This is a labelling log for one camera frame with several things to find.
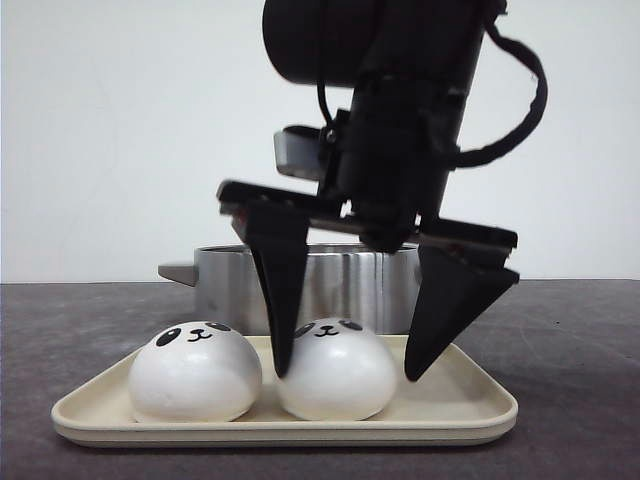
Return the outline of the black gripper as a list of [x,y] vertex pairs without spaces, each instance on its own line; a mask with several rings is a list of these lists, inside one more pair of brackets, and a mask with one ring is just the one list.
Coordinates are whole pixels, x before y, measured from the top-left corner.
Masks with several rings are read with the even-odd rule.
[[448,174],[491,163],[513,150],[516,131],[478,149],[456,143],[466,90],[399,74],[366,74],[349,81],[352,105],[327,115],[338,130],[328,171],[315,194],[227,180],[217,192],[244,242],[246,207],[254,201],[305,214],[309,229],[349,233],[370,248],[393,253],[406,243],[502,253],[518,242],[509,230],[447,220],[440,204]]

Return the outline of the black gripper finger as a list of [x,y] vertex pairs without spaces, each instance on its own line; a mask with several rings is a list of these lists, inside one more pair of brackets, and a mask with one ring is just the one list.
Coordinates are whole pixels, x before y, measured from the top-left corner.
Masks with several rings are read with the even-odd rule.
[[405,348],[404,372],[417,381],[453,340],[519,281],[506,256],[472,248],[418,248],[421,285]]
[[308,256],[308,217],[266,201],[246,207],[244,242],[250,247],[266,302],[275,371],[287,375]]

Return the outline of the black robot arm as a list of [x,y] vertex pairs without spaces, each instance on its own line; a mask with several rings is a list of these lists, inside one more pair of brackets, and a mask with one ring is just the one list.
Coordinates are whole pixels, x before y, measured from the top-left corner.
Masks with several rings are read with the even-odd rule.
[[[449,174],[505,156],[546,107],[539,58],[496,27],[505,11],[502,1],[265,3],[263,40],[277,72],[314,86],[320,107],[330,87],[353,92],[350,108],[325,112],[322,127],[277,135],[280,171],[316,182],[315,194],[231,180],[217,192],[252,253],[279,377],[294,351],[310,229],[350,233],[387,254],[417,245],[422,281],[404,358],[413,381],[517,283],[505,265],[514,232],[440,215]],[[463,151],[457,139],[484,37],[535,75],[536,93],[503,138]]]

